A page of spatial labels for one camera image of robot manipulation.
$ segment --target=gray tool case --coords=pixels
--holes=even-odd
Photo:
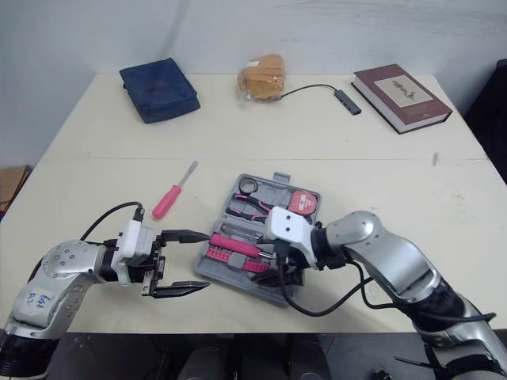
[[[239,185],[245,179],[250,180],[247,182],[250,183],[250,191],[253,190],[251,193],[240,192]],[[266,180],[264,178],[250,176],[248,174],[240,175],[235,181],[232,191],[224,204],[223,215],[212,227],[210,237],[213,234],[219,234],[226,238],[244,241],[251,245],[255,245],[258,238],[262,236],[264,223],[260,220],[265,220],[265,218],[259,218],[258,220],[247,220],[245,218],[231,214],[231,209],[234,212],[242,212],[248,215],[260,214],[260,212],[257,210],[258,207],[236,200],[235,196],[237,195],[248,195],[254,197],[257,200],[260,200],[262,203],[267,203],[268,205],[289,208],[293,196],[296,197],[296,194],[301,192],[310,193],[316,199],[316,204],[314,206],[315,211],[310,215],[306,215],[305,217],[310,224],[315,224],[317,221],[318,209],[320,208],[321,196],[317,192],[311,192],[306,189],[291,186],[288,184],[289,181],[289,175],[278,172],[274,173],[273,180]],[[273,245],[258,245],[258,247],[266,253],[273,253]],[[214,254],[219,254],[222,256],[215,256],[215,258],[207,256],[209,254],[209,249],[211,249]],[[217,253],[216,250],[225,252],[225,255],[222,253]],[[261,267],[261,270],[267,270],[268,268],[277,270],[275,259],[267,259],[264,257],[248,257],[241,253],[210,246],[209,242],[205,242],[202,250],[199,252],[197,261],[194,264],[194,270],[200,275],[203,275],[210,279],[218,280],[222,283],[227,283],[233,287],[247,291],[252,295],[257,295],[259,297],[268,299],[269,301],[275,302],[281,306],[287,305],[287,302],[285,301],[284,296],[281,294],[278,287],[268,287],[252,282],[251,279],[256,275],[256,273],[250,272],[247,269],[245,270],[245,262],[259,263],[260,266],[256,264],[249,264],[250,266],[253,265],[256,269],[259,269],[259,267]],[[291,295],[291,297],[295,297],[297,296],[299,286],[287,285],[287,289],[289,295]]]

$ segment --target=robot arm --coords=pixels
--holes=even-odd
[[[142,295],[154,298],[188,295],[209,285],[185,281],[159,287],[166,262],[160,252],[166,243],[193,243],[208,236],[190,230],[164,230],[156,236],[142,220],[139,204],[118,239],[84,241],[87,231],[82,240],[61,243],[43,257],[7,320],[0,343],[0,378],[44,378],[59,339],[95,283],[142,283]]]
[[[297,249],[306,266],[314,269],[361,262],[391,297],[393,307],[412,320],[441,378],[507,377],[507,351],[485,316],[453,291],[414,243],[387,231],[371,212],[356,211],[319,228],[274,207],[265,238]],[[278,259],[283,262],[286,257]]]

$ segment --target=dark red book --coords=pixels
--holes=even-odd
[[[354,88],[398,132],[442,123],[452,110],[398,65],[357,71]]]

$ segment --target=navy blue pouch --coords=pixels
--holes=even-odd
[[[197,91],[172,58],[120,70],[124,88],[144,123],[173,119],[200,108]]]

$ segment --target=white table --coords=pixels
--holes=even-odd
[[[322,194],[320,219],[374,211],[414,241],[494,328],[507,328],[507,190],[458,112],[446,123],[397,135],[350,87],[350,75],[288,76],[287,90],[330,83],[363,109],[351,116],[327,89],[308,89],[274,104],[241,104],[234,75],[189,75],[202,108],[143,124],[117,75],[98,75],[0,223],[0,322],[34,264],[52,246],[75,239],[112,206],[139,200],[151,211],[194,159],[200,162],[156,230],[208,232],[240,173],[292,183]],[[419,78],[451,105],[433,77]],[[433,156],[437,154],[434,165]],[[95,232],[114,238],[125,211]],[[192,267],[200,245],[171,245],[164,283],[200,279]],[[322,309],[357,282],[355,269],[307,271],[300,302]],[[368,286],[372,301],[387,297]],[[394,310],[369,310],[359,295],[327,317],[306,317],[220,283],[173,299],[141,297],[139,285],[93,286],[70,331],[97,333],[359,333],[411,331]]]

